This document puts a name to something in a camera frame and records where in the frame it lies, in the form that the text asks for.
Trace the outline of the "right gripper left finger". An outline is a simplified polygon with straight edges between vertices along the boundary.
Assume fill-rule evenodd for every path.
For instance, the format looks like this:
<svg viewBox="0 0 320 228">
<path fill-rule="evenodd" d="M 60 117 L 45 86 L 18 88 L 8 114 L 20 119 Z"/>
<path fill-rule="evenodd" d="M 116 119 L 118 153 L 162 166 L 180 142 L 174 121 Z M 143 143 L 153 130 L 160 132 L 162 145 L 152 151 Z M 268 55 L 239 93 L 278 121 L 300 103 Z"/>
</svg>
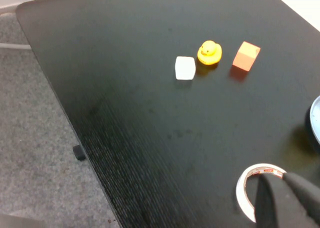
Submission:
<svg viewBox="0 0 320 228">
<path fill-rule="evenodd" d="M 314 228 L 316 223 L 283 178 L 271 174 L 259 177 L 254 206 L 256 227 Z"/>
</svg>

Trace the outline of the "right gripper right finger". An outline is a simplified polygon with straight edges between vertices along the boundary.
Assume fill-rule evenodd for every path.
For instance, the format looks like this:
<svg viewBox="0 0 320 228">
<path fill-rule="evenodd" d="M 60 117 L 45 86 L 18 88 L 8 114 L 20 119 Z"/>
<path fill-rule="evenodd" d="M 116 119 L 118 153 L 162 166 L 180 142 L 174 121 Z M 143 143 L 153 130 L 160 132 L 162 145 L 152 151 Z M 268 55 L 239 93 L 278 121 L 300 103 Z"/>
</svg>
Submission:
<svg viewBox="0 0 320 228">
<path fill-rule="evenodd" d="M 307 179 L 293 172 L 284 174 L 283 180 L 293 191 L 305 209 L 309 218 L 311 218 L 317 227 L 320 227 L 320 188 Z"/>
</svg>

